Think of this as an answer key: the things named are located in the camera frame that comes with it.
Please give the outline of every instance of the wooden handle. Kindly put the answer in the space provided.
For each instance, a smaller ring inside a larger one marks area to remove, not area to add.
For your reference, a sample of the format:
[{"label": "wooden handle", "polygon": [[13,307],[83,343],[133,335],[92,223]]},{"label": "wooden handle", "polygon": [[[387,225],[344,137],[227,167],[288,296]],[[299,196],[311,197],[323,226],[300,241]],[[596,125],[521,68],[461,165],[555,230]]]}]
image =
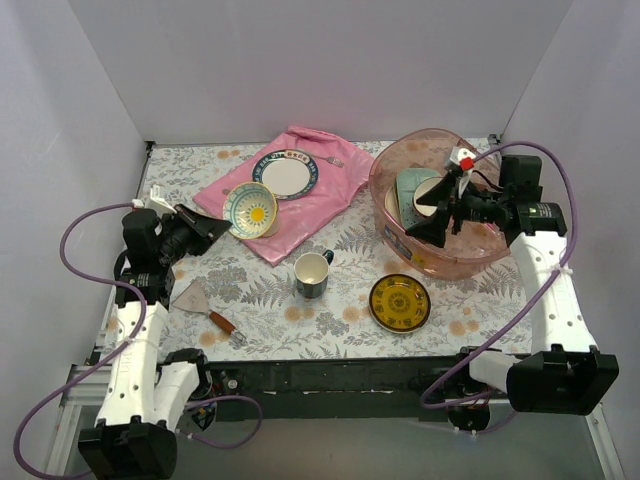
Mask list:
[{"label": "wooden handle", "polygon": [[233,324],[229,320],[224,318],[219,313],[211,312],[211,313],[209,313],[209,318],[211,319],[211,321],[213,323],[218,325],[222,330],[227,332],[229,335],[231,335],[233,333],[233,331],[236,329],[236,327],[234,327]]}]

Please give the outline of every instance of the leaf pattern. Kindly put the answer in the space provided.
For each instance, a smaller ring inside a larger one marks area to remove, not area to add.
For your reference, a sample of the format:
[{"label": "leaf pattern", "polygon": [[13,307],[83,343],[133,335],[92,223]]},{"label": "leaf pattern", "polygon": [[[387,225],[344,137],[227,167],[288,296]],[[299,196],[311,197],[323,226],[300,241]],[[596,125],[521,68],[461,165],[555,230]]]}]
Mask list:
[{"label": "leaf pattern", "polygon": [[[471,142],[481,151],[488,148],[486,140]],[[356,143],[374,156],[389,144]],[[156,184],[170,203],[198,211],[193,196],[260,148],[255,144],[155,148],[142,197]],[[160,360],[185,347],[202,348],[211,361],[451,355],[463,346],[482,344],[522,308],[524,292],[513,259],[505,258],[458,282],[426,277],[381,241],[372,203],[367,189],[359,192],[348,209],[275,268],[231,235],[224,235],[204,255],[178,262],[172,300],[193,280],[200,281],[209,307],[236,325],[248,342],[239,347],[206,316],[171,307],[160,339]],[[335,252],[327,291],[314,300],[300,298],[293,284],[294,262],[303,253],[326,249]],[[390,269],[419,280],[431,297],[429,321],[408,335],[380,328],[369,312],[371,287]],[[113,348],[114,327],[117,322],[104,326],[99,341],[103,353]],[[530,345],[531,325],[525,318],[497,347],[526,352]]]}]

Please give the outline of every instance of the mug handle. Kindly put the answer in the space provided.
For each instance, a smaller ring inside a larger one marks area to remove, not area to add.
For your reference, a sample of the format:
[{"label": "mug handle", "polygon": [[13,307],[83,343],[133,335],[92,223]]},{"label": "mug handle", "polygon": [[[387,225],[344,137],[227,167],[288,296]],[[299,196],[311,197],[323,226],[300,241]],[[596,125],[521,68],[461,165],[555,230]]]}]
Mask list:
[{"label": "mug handle", "polygon": [[332,250],[325,250],[325,252],[322,254],[322,256],[325,258],[327,263],[329,265],[331,265],[331,262],[333,262],[333,251]]}]

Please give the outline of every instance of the pink cloth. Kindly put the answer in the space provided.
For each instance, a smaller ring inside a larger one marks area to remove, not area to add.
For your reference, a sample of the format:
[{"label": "pink cloth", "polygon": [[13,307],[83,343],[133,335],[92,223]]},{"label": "pink cloth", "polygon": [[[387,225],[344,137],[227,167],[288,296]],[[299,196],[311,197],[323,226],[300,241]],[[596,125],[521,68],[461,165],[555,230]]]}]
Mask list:
[{"label": "pink cloth", "polygon": [[278,200],[280,229],[275,235],[245,241],[251,250],[273,266],[349,206],[358,190],[367,183],[373,164],[371,155],[343,138],[319,130],[290,126],[254,157],[198,193],[193,197],[194,201],[211,215],[221,218],[227,198],[222,191],[250,182],[255,164],[265,155],[283,149],[303,150],[312,156],[335,157],[344,166],[339,168],[314,157],[318,165],[315,187],[297,200]]}]

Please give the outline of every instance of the yellow and white bowl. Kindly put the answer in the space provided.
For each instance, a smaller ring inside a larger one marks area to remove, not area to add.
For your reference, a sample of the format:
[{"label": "yellow and white bowl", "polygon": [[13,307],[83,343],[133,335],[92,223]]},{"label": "yellow and white bowl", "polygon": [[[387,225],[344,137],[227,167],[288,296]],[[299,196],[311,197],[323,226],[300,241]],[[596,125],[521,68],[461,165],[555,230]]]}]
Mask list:
[{"label": "yellow and white bowl", "polygon": [[257,182],[235,187],[222,207],[222,218],[233,223],[229,232],[241,240],[275,233],[271,227],[277,215],[276,197],[269,188]]}]

